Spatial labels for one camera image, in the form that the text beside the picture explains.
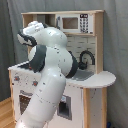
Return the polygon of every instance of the knob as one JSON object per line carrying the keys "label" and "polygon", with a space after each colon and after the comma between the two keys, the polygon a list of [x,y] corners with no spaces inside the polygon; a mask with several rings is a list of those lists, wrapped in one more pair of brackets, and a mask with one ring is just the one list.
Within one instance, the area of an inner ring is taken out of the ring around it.
{"label": "knob", "polygon": [[15,76],[14,81],[19,81],[19,80],[20,80],[19,76]]}
{"label": "knob", "polygon": [[37,81],[33,81],[33,85],[37,86],[38,82]]}

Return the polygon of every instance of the microwave window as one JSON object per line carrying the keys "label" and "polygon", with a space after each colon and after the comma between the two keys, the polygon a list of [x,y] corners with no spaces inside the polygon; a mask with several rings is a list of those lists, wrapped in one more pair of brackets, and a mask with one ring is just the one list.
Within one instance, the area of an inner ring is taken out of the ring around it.
{"label": "microwave window", "polygon": [[78,29],[78,18],[62,18],[63,29]]}

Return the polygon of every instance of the shelf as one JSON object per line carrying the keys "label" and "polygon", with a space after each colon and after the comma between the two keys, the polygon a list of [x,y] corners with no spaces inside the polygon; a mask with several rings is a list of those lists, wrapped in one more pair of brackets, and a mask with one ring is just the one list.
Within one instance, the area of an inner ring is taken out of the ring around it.
{"label": "shelf", "polygon": [[[14,70],[14,71],[19,71],[22,73],[27,73],[29,75],[36,75],[38,77],[41,77],[41,73],[34,73],[33,71],[30,70],[25,70],[22,68],[19,68],[18,66],[26,64],[27,62],[12,66],[9,68],[9,70]],[[72,79],[66,79],[67,84],[77,86],[77,87],[82,87],[82,88],[104,88],[107,86],[112,85],[116,80],[115,75],[108,71],[102,71],[99,74],[94,74],[88,79],[84,81],[76,81]]]}
{"label": "shelf", "polygon": [[108,71],[102,71],[99,74],[94,74],[90,78],[84,81],[76,81],[72,79],[67,79],[67,83],[73,86],[82,88],[104,88],[112,85],[116,80],[115,75]]}
{"label": "shelf", "polygon": [[89,34],[89,33],[68,33],[68,32],[64,32],[65,35],[78,35],[78,36],[91,36],[93,37],[93,34]]}
{"label": "shelf", "polygon": [[21,14],[85,14],[85,13],[98,13],[98,12],[104,12],[104,10],[92,10],[92,11],[56,11],[56,12],[27,12],[27,13],[21,13]]}

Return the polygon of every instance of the cabinet door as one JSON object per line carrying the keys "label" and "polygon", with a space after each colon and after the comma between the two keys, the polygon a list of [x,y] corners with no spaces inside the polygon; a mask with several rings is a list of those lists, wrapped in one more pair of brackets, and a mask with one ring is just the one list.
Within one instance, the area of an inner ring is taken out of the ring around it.
{"label": "cabinet door", "polygon": [[71,98],[72,118],[62,117],[62,114],[58,116],[56,111],[53,119],[49,122],[48,128],[83,128],[83,90],[67,85],[63,95]]}

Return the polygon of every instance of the microwave door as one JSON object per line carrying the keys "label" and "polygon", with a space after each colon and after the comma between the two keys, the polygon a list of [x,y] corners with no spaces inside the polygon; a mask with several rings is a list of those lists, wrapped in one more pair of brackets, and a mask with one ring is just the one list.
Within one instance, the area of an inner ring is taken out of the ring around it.
{"label": "microwave door", "polygon": [[61,14],[57,16],[57,28],[62,32],[80,33],[80,15]]}

